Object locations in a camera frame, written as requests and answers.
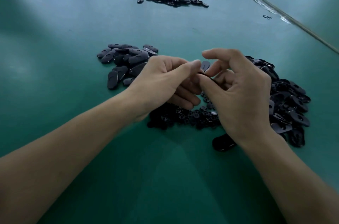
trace person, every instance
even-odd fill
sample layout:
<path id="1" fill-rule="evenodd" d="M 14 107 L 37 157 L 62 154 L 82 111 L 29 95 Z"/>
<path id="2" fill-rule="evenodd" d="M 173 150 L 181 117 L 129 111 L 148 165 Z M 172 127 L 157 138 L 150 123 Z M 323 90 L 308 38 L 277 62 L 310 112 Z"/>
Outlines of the person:
<path id="1" fill-rule="evenodd" d="M 216 59 L 206 75 L 218 85 L 197 74 L 199 60 L 153 56 L 126 90 L 0 158 L 0 223 L 37 222 L 123 127 L 167 101 L 192 109 L 200 102 L 195 95 L 200 89 L 288 223 L 339 223 L 337 192 L 270 127 L 270 77 L 237 50 L 211 49 L 202 55 Z"/>

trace green work surface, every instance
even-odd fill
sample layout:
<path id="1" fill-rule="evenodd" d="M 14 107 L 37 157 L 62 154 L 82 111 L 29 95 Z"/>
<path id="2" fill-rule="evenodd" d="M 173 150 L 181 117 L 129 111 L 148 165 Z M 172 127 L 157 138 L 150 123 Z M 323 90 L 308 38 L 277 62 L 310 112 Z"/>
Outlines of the green work surface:
<path id="1" fill-rule="evenodd" d="M 149 43 L 187 60 L 226 47 L 274 63 L 306 89 L 311 127 L 294 151 L 338 189 L 339 55 L 277 15 L 263 18 L 253 0 L 203 1 L 210 7 L 0 0 L 0 156 L 123 90 L 107 89 L 114 65 L 96 57 L 108 43 Z M 121 132 L 40 223 L 284 223 L 243 151 L 212 148 L 222 128 L 162 131 L 147 121 Z"/>
<path id="2" fill-rule="evenodd" d="M 339 50 L 339 0 L 267 0 Z"/>

